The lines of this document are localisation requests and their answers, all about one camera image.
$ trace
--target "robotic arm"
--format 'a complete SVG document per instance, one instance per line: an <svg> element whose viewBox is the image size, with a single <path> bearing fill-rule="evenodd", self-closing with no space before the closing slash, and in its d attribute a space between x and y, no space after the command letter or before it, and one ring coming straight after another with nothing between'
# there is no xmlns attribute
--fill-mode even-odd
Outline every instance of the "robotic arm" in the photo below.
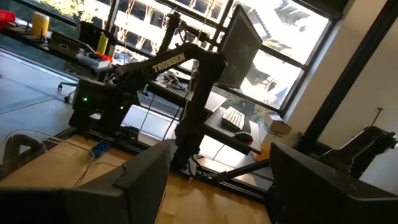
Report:
<svg viewBox="0 0 398 224"><path fill-rule="evenodd" d="M200 126L205 122L203 109L214 82L224 72L226 60L219 53L208 52L191 43L167 50L176 28L183 27L189 32L199 34L200 40L208 40L208 37L198 30L188 29L176 12L169 17L166 35L158 55L143 62L129 63L110 70L114 78L106 83L85 78L79 80L73 97L74 112L69 125L77 128L86 137L93 129L115 138L120 133L122 121L131 105L138 104L137 92L139 90L143 89L148 82L155 80L159 74L188 60L196 59L199 61L199 76L195 84L197 91L194 92L188 104L184 120L175 130L178 149L174 155L174 164L176 168L182 169L189 157L199 151L199 144L203 137ZM94 114L100 114L100 118L96 119L93 117Z"/></svg>
<svg viewBox="0 0 398 224"><path fill-rule="evenodd" d="M94 128L103 134L114 135L134 104L137 91L143 89L149 81L155 80L159 74L191 59L200 63L197 85L201 85L201 91L193 95L192 104L203 111L211 87L225 68L225 59L221 54L207 52L195 44L186 43L149 60L118 67L112 82L100 83L82 78L73 98L74 112L69 125L82 133L88 133ZM99 113L101 118L92 118L95 113Z"/></svg>

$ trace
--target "wooden table surface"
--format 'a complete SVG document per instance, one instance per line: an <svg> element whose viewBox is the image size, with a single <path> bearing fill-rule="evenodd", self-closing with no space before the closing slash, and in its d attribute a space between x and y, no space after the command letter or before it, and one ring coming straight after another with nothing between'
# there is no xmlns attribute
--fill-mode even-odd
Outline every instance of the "wooden table surface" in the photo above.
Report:
<svg viewBox="0 0 398 224"><path fill-rule="evenodd" d="M68 141L87 149L96 144L95 141L85 141L81 136L73 136ZM73 187L87 168L90 155L82 149L63 144L50 151L6 177L0 182L0 187ZM80 184L112 170L130 158L132 156L129 154L110 149L92 163ZM197 180L170 174L156 223L270 222L266 209L259 203Z"/></svg>

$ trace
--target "black robotic arm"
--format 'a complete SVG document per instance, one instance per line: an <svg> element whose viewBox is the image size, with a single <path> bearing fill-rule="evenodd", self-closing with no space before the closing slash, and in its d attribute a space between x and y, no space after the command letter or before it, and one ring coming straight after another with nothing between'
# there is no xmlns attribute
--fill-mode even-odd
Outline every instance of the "black robotic arm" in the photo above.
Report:
<svg viewBox="0 0 398 224"><path fill-rule="evenodd" d="M197 85L200 85L201 90L194 93L192 105L196 110L203 111L211 87L223 73L226 62L221 54L186 43L149 60L118 67L113 71L115 79L112 82L81 79L73 99L74 112L69 125L78 128L83 134L88 134L93 128L108 136L115 135L136 99L137 91L159 74L191 59L200 63ZM101 115L100 119L92 118L95 113Z"/></svg>

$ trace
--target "yellow cup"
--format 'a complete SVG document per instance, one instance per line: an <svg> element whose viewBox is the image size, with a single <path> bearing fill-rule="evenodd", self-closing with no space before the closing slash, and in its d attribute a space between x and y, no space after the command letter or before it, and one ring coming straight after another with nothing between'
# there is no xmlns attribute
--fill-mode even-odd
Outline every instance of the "yellow cup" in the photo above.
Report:
<svg viewBox="0 0 398 224"><path fill-rule="evenodd" d="M30 33L38 37L46 37L47 32L49 31L49 24L49 16L43 15L39 12L35 12L32 19L32 30L30 31Z"/></svg>

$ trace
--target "computer mouse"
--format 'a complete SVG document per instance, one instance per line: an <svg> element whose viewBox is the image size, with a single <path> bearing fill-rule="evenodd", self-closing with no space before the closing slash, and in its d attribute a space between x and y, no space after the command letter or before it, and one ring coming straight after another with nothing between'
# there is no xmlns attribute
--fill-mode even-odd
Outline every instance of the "computer mouse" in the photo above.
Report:
<svg viewBox="0 0 398 224"><path fill-rule="evenodd" d="M236 132L234 138L238 141L248 144L251 144L253 142L253 137L251 136L251 134L245 131Z"/></svg>

